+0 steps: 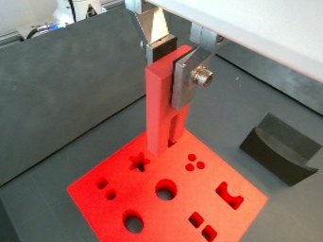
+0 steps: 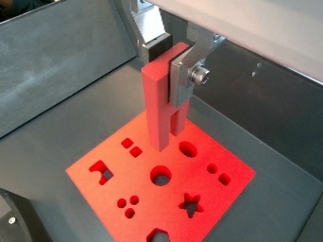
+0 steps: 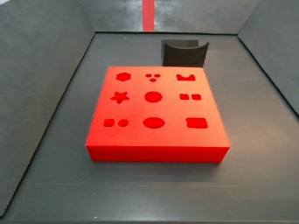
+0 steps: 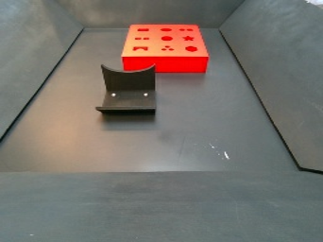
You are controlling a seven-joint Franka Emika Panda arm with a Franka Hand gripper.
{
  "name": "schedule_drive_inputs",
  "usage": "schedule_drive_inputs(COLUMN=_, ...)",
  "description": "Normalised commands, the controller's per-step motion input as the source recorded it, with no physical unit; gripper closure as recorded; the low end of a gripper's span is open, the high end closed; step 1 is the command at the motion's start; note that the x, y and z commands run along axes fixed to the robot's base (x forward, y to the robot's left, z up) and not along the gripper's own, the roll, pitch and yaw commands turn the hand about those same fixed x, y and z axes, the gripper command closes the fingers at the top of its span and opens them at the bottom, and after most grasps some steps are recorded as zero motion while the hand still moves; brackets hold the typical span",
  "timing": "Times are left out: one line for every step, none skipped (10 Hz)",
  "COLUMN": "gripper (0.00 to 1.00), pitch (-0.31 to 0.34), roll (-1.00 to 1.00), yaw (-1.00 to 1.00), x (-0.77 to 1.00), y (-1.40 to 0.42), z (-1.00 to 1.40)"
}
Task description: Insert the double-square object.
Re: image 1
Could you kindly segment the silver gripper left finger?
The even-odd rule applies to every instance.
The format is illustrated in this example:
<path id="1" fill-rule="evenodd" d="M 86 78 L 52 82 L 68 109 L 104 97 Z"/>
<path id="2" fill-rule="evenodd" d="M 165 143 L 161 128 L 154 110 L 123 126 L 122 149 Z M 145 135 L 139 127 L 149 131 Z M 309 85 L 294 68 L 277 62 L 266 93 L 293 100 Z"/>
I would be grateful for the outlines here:
<path id="1" fill-rule="evenodd" d="M 147 62 L 153 64 L 177 49 L 178 38 L 170 33 L 165 10 L 146 0 L 126 0 L 142 39 Z"/>

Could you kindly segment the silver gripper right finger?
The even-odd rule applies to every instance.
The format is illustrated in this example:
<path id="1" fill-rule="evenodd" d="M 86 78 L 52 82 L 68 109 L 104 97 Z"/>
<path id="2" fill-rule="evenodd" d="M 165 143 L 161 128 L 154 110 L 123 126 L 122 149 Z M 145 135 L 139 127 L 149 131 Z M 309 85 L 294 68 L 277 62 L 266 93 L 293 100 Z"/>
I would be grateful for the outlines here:
<path id="1" fill-rule="evenodd" d="M 206 27 L 193 24 L 190 40 L 197 47 L 174 63 L 173 106 L 181 110 L 193 101 L 197 88 L 207 87 L 214 79 L 209 70 L 211 58 L 229 40 Z"/>

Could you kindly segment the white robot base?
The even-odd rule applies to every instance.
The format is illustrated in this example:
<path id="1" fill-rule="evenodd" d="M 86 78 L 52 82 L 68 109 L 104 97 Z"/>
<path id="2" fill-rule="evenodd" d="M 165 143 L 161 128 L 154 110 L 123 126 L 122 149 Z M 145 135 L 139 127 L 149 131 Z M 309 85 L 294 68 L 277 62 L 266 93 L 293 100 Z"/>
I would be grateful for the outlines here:
<path id="1" fill-rule="evenodd" d="M 54 19 L 44 24 L 34 26 L 27 35 L 27 39 L 31 39 L 36 34 L 43 34 L 64 28 L 104 12 L 106 9 L 100 0 L 58 0 Z"/>

